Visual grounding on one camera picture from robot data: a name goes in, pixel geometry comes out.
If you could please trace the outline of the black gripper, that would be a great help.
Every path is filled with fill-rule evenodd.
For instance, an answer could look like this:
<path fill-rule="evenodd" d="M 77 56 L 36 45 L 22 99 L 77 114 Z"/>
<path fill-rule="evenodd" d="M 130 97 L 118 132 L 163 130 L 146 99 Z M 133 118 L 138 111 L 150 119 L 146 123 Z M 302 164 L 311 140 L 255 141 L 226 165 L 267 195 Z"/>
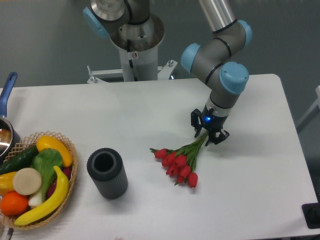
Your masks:
<path fill-rule="evenodd" d="M 206 147 L 209 143 L 218 145 L 225 141 L 230 136 L 229 132 L 223 129 L 228 116 L 228 108 L 205 105 L 202 112 L 196 108 L 190 114 L 190 123 L 195 131 L 194 137 L 197 138 L 201 133 L 202 128 L 204 128 L 205 130 L 208 130 L 208 140 L 205 143 Z"/>

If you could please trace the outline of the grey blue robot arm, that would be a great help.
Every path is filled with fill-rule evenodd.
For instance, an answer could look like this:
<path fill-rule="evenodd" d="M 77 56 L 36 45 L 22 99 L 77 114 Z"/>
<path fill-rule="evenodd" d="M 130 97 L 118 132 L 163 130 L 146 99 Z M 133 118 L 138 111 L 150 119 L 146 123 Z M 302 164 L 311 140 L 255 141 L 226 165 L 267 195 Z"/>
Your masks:
<path fill-rule="evenodd" d="M 180 64 L 211 90 L 204 109 L 191 113 L 191 125 L 196 134 L 207 130 L 208 142 L 219 144 L 229 137 L 224 123 L 249 79 L 246 67 L 231 57 L 250 43 L 252 29 L 235 17 L 226 0 L 201 0 L 199 5 L 213 39 L 204 46 L 190 44 Z M 98 36 L 118 48 L 126 82 L 159 78 L 158 46 L 165 31 L 148 0 L 93 0 L 82 14 Z"/>

